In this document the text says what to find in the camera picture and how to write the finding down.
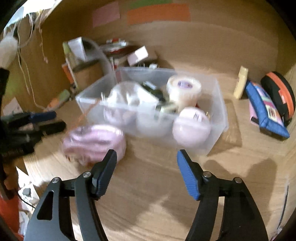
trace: orange stripe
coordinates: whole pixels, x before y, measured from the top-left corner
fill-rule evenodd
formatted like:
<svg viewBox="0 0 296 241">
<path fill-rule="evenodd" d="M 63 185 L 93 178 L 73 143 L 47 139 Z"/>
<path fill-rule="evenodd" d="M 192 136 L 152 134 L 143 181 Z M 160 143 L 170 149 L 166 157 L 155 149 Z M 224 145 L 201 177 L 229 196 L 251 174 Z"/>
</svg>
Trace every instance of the orange stripe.
<svg viewBox="0 0 296 241">
<path fill-rule="evenodd" d="M 289 118 L 292 118 L 294 115 L 294 105 L 291 94 L 285 84 L 281 81 L 281 79 L 273 72 L 266 74 L 269 78 L 271 78 L 276 85 L 280 88 L 280 90 L 285 94 L 285 99 L 287 101 L 288 111 L 289 111 Z"/>
<path fill-rule="evenodd" d="M 190 11 L 187 4 L 158 4 L 130 10 L 127 13 L 127 18 L 129 25 L 153 21 L 190 22 Z"/>
</svg>

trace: clear plastic bin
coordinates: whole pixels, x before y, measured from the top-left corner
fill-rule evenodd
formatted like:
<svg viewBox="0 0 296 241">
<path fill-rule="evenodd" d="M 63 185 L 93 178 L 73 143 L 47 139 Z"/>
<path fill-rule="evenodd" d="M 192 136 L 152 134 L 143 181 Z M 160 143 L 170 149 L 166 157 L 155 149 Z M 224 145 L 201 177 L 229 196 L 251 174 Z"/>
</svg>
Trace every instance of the clear plastic bin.
<svg viewBox="0 0 296 241">
<path fill-rule="evenodd" d="M 90 124 L 111 124 L 121 128 L 125 133 L 150 138 L 153 143 L 185 148 L 200 155 L 207 155 L 223 131 L 228 129 L 227 111 L 218 81 L 210 75 L 195 74 L 172 69 L 149 69 L 142 67 L 120 68 L 115 73 L 108 74 L 81 92 L 76 101 L 85 113 L 92 104 L 110 94 L 111 89 L 121 81 L 136 81 L 143 83 L 150 81 L 161 89 L 165 89 L 169 77 L 175 74 L 192 76 L 200 81 L 202 94 L 198 99 L 198 105 L 210 114 L 211 132 L 207 140 L 194 147 L 180 146 L 172 134 L 172 127 L 178 114 L 159 113 L 144 107 L 132 107 L 123 104 L 114 106 L 104 102 L 94 106 L 86 118 Z"/>
</svg>

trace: black and orange case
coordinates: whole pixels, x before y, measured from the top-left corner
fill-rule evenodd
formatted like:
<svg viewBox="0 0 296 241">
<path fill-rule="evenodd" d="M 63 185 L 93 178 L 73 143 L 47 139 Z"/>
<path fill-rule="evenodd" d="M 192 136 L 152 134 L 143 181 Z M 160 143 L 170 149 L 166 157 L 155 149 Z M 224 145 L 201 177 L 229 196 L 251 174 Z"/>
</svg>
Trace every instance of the black and orange case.
<svg viewBox="0 0 296 241">
<path fill-rule="evenodd" d="M 291 123 L 295 112 L 295 95 L 290 84 L 284 76 L 273 71 L 261 79 L 261 85 L 269 94 L 284 125 L 287 127 Z"/>
</svg>

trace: brown box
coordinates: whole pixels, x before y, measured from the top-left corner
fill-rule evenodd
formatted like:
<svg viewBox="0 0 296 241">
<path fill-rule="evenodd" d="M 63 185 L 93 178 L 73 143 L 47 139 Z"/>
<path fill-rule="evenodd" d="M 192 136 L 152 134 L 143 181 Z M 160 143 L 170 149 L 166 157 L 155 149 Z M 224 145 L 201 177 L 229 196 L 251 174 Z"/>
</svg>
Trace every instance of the brown box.
<svg viewBox="0 0 296 241">
<path fill-rule="evenodd" d="M 73 71 L 75 76 L 75 84 L 79 91 L 84 90 L 104 76 L 99 61 L 92 61 L 91 63 L 84 65 L 82 68 L 76 68 Z"/>
</svg>

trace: pink scrunchie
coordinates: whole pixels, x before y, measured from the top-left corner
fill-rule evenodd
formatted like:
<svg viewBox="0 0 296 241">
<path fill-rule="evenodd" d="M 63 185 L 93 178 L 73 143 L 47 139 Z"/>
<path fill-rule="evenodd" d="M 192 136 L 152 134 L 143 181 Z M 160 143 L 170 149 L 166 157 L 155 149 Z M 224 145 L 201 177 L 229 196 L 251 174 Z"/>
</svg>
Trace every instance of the pink scrunchie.
<svg viewBox="0 0 296 241">
<path fill-rule="evenodd" d="M 126 140 L 122 130 L 109 125 L 80 126 L 63 139 L 65 155 L 75 157 L 86 166 L 100 162 L 109 149 L 117 153 L 117 161 L 124 157 Z"/>
</svg>

